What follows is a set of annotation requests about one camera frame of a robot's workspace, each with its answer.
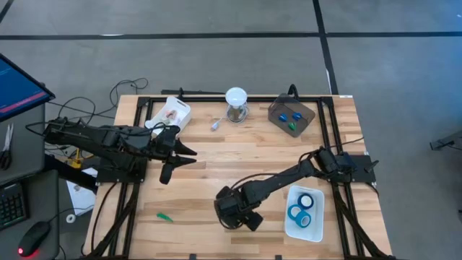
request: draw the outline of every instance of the green object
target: green object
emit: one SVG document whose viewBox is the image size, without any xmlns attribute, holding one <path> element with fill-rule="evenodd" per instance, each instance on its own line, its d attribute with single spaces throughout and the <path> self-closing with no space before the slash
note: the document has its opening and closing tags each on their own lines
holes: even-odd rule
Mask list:
<svg viewBox="0 0 462 260">
<path fill-rule="evenodd" d="M 163 213 L 157 213 L 157 217 L 161 218 L 161 219 L 164 219 L 164 220 L 167 220 L 168 222 L 173 222 L 173 220 L 171 218 L 169 218 L 166 214 L 163 214 Z"/>
<path fill-rule="evenodd" d="M 295 131 L 295 129 L 297 128 L 297 125 L 295 123 L 289 123 L 289 128 L 290 130 Z"/>
</svg>

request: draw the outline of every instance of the white paper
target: white paper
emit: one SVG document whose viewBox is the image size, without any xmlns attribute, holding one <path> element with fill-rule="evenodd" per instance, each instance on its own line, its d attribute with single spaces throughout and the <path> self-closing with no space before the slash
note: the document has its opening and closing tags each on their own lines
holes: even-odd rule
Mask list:
<svg viewBox="0 0 462 260">
<path fill-rule="evenodd" d="M 82 172 L 93 177 L 96 177 L 96 175 L 98 174 L 98 171 L 94 168 L 88 168 L 83 170 Z M 95 194 L 92 191 L 86 188 L 82 188 L 81 186 L 78 186 L 75 183 L 72 183 L 70 181 L 66 182 L 67 188 L 69 189 L 69 193 L 71 194 L 72 206 L 74 208 L 80 208 L 74 209 L 75 215 L 80 216 L 85 212 L 88 212 L 91 209 L 93 209 L 96 200 Z"/>
</svg>

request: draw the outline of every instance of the scissors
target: scissors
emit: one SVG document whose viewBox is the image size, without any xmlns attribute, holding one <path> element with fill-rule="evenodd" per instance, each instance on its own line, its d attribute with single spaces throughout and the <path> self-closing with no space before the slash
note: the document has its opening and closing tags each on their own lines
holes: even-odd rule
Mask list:
<svg viewBox="0 0 462 260">
<path fill-rule="evenodd" d="M 7 170 L 9 166 L 12 164 L 12 154 L 11 154 L 11 144 L 12 144 L 12 137 L 13 137 L 13 128 L 14 124 L 10 126 L 8 125 L 8 130 L 6 131 L 5 137 L 5 146 L 3 150 L 0 152 L 0 169 Z"/>
</svg>

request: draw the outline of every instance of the computer mouse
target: computer mouse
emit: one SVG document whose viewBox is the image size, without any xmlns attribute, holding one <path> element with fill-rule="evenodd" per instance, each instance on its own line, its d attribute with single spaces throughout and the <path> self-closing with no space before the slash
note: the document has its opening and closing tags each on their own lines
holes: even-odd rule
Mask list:
<svg viewBox="0 0 462 260">
<path fill-rule="evenodd" d="M 35 223 L 22 237 L 21 242 L 19 242 L 19 246 L 17 248 L 19 255 L 27 257 L 33 254 L 46 238 L 50 229 L 50 223 L 46 221 Z"/>
</svg>

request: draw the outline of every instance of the black floor stripe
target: black floor stripe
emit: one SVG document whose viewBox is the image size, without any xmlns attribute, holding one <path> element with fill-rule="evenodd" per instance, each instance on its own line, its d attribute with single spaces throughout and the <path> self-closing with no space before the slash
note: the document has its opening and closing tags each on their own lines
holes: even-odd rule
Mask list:
<svg viewBox="0 0 462 260">
<path fill-rule="evenodd" d="M 8 2 L 3 7 L 2 11 L 0 12 L 0 23 L 5 18 L 6 13 L 8 12 L 9 8 L 12 6 L 14 0 L 8 0 Z"/>
<path fill-rule="evenodd" d="M 337 81 L 335 80 L 334 65 L 332 64 L 331 52 L 329 51 L 329 44 L 326 37 L 326 29 L 324 27 L 323 14 L 321 12 L 321 6 L 319 0 L 313 0 L 313 6 L 315 9 L 316 22 L 318 23 L 319 37 L 321 39 L 321 48 L 323 49 L 324 64 L 328 72 L 328 80 L 331 88 L 332 95 L 338 95 L 339 89 L 337 87 Z"/>
<path fill-rule="evenodd" d="M 223 38 L 313 38 L 317 32 L 211 32 L 123 35 L 0 35 L 0 40 L 160 40 Z"/>
<path fill-rule="evenodd" d="M 328 32 L 327 38 L 461 37 L 462 32 Z"/>
</svg>

